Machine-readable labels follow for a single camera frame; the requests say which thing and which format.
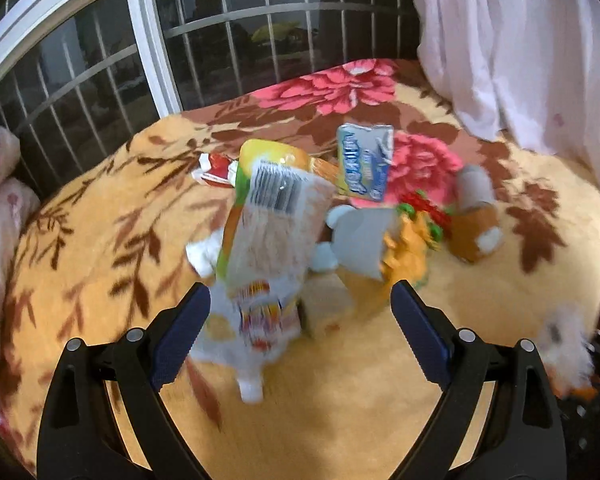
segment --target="orange blanket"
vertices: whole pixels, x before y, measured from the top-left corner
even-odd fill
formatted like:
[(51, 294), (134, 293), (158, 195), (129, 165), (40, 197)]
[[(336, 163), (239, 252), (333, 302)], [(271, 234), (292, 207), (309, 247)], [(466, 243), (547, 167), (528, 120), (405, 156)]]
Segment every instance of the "orange blanket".
[[(600, 307), (600, 193), (583, 168), (509, 142), (469, 136), (414, 62), (368, 60), (167, 117), (137, 134), (51, 199), (24, 233), (4, 323), (0, 391), (18, 450), (34, 467), (45, 394), (64, 343), (118, 338), (146, 326), (196, 281), (184, 247), (224, 223), (233, 190), (190, 176), (201, 150), (237, 155), (249, 136), (280, 140), (327, 160), (345, 121), (388, 123), (436, 137), (496, 188), (505, 239), (475, 266), (447, 250), (430, 257), (423, 299), (458, 327), (513, 344), (533, 337), (557, 303), (575, 302), (593, 328)], [(161, 396), (213, 478), (387, 478), (429, 417), (427, 383), (371, 282), (342, 273), (358, 302), (351, 325), (295, 341), (266, 369), (266, 400), (247, 406), (231, 370), (197, 365), (218, 400), (196, 399), (189, 374)], [(146, 465), (119, 398), (123, 437)], [(485, 396), (458, 460), (473, 450)]]

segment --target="metal screw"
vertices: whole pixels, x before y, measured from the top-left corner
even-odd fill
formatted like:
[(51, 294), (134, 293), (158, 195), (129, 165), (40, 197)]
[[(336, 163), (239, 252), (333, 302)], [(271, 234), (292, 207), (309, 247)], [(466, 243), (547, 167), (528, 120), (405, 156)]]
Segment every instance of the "metal screw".
[(526, 352), (533, 352), (536, 349), (536, 345), (529, 341), (529, 339), (523, 339), (520, 341), (520, 346)]
[(135, 341), (140, 341), (143, 335), (144, 331), (141, 328), (132, 328), (126, 333), (126, 340), (131, 341), (132, 343)]
[(468, 328), (463, 328), (460, 332), (458, 332), (458, 335), (465, 343), (473, 343), (475, 341), (475, 333)]
[(78, 348), (80, 348), (81, 342), (77, 337), (74, 337), (73, 339), (69, 339), (69, 341), (66, 344), (66, 349), (69, 352), (74, 352), (75, 350), (77, 350)]

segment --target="barcode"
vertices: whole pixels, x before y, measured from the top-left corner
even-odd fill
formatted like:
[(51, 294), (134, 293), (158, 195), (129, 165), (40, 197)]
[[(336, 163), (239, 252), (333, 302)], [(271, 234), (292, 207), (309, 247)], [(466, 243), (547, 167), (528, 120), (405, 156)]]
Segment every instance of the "barcode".
[(262, 161), (251, 180), (250, 203), (293, 215), (304, 178), (291, 168)]

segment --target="brown plush toy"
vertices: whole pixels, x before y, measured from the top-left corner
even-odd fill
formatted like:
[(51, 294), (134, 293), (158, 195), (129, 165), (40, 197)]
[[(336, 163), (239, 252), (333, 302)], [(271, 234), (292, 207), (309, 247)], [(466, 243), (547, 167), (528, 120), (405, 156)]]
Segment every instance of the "brown plush toy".
[(458, 173), (458, 211), (451, 217), (452, 254), (475, 263), (493, 253), (501, 241), (502, 230), (494, 204), (489, 175), (480, 166), (465, 166)]

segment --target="blue package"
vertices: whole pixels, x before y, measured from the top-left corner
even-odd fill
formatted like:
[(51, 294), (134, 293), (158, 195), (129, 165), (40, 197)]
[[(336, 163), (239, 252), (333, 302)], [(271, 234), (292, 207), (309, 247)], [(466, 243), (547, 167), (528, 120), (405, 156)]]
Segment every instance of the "blue package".
[(394, 153), (394, 128), (387, 124), (338, 128), (341, 193), (382, 202)]

